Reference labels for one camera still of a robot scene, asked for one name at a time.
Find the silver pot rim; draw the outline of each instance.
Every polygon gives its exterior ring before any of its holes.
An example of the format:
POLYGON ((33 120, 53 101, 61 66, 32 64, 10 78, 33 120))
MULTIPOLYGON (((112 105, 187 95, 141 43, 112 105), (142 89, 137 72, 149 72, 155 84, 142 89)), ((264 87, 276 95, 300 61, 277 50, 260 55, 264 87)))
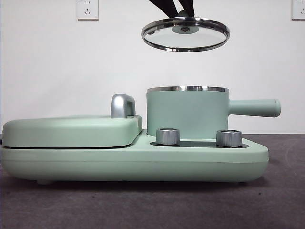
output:
POLYGON ((154 87, 147 89, 149 92, 164 92, 164 91, 210 91, 210 92, 229 92, 228 88, 224 87, 209 87, 209 86, 170 86, 170 87, 154 87))

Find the appliance base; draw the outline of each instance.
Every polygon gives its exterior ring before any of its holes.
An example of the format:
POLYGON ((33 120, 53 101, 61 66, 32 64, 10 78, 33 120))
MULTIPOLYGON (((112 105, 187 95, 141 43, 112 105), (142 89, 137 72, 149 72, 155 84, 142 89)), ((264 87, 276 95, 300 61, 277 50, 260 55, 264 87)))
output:
POLYGON ((259 178, 268 149, 243 139, 246 148, 154 146, 143 130, 122 148, 1 149, 1 165, 11 175, 39 184, 52 181, 213 181, 259 178))

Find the chrome knob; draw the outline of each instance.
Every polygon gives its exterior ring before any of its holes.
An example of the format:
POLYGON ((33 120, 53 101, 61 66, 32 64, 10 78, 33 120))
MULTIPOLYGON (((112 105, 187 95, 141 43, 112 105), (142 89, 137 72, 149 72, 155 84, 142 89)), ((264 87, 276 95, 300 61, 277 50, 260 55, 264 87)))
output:
POLYGON ((179 145, 180 131, 173 128, 159 128, 156 133, 156 143, 161 145, 179 145))
POLYGON ((242 132, 238 130, 218 130, 216 144, 225 147, 241 147, 243 146, 242 132))

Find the white wall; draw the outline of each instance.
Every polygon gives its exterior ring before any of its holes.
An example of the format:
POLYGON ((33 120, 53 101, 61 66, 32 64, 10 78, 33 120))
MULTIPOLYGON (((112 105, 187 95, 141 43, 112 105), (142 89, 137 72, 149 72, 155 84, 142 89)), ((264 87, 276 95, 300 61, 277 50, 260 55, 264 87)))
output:
POLYGON ((100 0, 99 21, 77 21, 75 0, 1 1, 1 126, 21 118, 109 114, 115 93, 136 100, 146 126, 146 89, 230 88, 231 99, 277 98, 279 118, 230 117, 244 133, 305 133, 305 22, 290 0, 194 0, 221 21, 229 42, 174 53, 146 45, 149 22, 166 16, 148 0, 100 0))

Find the silver handle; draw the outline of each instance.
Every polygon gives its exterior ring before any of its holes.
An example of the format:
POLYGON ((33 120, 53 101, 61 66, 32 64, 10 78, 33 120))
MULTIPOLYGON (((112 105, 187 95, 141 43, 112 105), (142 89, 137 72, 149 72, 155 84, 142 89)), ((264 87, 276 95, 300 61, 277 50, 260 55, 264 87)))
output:
POLYGON ((110 118, 135 116, 135 101, 129 95, 115 94, 111 99, 110 118))

